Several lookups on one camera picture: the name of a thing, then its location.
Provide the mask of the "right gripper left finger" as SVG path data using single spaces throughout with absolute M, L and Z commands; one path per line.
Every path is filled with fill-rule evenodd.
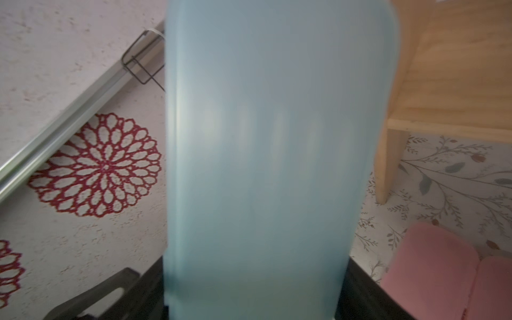
M 122 289 L 121 297 L 101 315 L 84 311 Z M 159 258 L 144 274 L 125 268 L 80 295 L 53 308 L 46 319 L 165 319 L 163 259 Z

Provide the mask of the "pink pencil case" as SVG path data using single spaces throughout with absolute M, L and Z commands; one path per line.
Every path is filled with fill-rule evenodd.
M 415 319 L 462 319 L 478 265 L 468 242 L 416 223 L 401 240 L 381 287 Z
M 480 262 L 464 319 L 511 319 L 511 259 Z

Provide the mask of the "light blue pencil case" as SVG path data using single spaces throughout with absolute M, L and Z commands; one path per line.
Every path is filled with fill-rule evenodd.
M 397 68 L 389 1 L 169 1 L 171 319 L 333 319 Z

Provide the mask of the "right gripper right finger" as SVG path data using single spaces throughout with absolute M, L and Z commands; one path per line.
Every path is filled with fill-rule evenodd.
M 347 265 L 335 318 L 414 320 L 353 259 Z

